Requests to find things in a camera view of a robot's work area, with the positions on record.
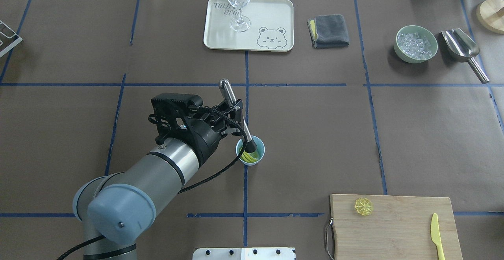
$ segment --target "scoop handle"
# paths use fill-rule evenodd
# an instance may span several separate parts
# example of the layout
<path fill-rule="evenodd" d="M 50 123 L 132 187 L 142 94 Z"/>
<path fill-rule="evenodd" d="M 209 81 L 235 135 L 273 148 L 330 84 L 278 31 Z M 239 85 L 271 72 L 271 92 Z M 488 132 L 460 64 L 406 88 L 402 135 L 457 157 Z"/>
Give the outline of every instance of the scoop handle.
<path fill-rule="evenodd" d="M 467 62 L 469 63 L 469 65 L 474 71 L 474 74 L 477 75 L 478 79 L 482 84 L 486 84 L 490 81 L 474 57 L 471 57 Z"/>

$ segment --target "robotic arm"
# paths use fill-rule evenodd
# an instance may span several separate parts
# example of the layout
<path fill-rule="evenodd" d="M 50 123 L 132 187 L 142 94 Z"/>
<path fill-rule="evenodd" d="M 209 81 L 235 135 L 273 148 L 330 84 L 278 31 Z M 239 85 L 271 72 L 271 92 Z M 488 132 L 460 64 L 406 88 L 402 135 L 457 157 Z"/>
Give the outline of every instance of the robotic arm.
<path fill-rule="evenodd" d="M 212 108 L 204 107 L 197 95 L 162 93 L 153 98 L 149 121 L 159 133 L 157 147 L 126 172 L 96 178 L 80 188 L 73 208 L 83 223 L 84 238 L 104 236 L 85 246 L 83 260 L 136 260 L 137 237 L 183 192 L 221 139 L 243 136 L 246 152 L 257 149 L 242 122 L 243 102 L 236 100 L 227 79 L 219 88 L 224 101 Z"/>

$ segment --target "wooden knob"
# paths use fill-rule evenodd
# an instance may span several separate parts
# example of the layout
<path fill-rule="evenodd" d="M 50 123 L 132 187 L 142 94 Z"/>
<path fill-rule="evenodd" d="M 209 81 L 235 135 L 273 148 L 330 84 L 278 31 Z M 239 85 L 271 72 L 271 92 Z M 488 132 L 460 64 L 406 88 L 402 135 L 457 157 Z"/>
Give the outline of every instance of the wooden knob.
<path fill-rule="evenodd" d="M 484 1 L 478 6 L 476 16 L 488 30 L 504 34 L 504 0 Z"/>

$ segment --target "metal scoop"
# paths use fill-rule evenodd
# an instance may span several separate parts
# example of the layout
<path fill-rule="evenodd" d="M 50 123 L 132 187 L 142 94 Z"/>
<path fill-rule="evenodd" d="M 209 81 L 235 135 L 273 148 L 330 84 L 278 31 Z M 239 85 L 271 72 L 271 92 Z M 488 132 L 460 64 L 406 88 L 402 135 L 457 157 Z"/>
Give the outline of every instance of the metal scoop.
<path fill-rule="evenodd" d="M 465 32 L 459 28 L 454 30 L 441 30 L 441 33 L 445 38 L 448 51 L 452 57 L 458 62 L 469 63 L 481 83 L 488 83 L 490 80 L 488 80 L 485 72 L 475 59 L 475 56 L 479 54 L 479 47 L 471 37 L 466 35 Z"/>

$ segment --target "wine glass base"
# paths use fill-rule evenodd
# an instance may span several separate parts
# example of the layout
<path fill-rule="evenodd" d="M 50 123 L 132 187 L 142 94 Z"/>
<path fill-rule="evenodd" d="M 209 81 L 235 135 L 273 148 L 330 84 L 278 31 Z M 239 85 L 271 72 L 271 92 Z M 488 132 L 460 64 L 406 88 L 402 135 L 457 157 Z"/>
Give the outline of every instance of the wine glass base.
<path fill-rule="evenodd" d="M 245 32 L 250 28 L 250 19 L 246 16 L 241 16 L 241 22 L 239 21 L 240 17 L 236 16 L 231 20 L 230 26 L 235 32 Z"/>

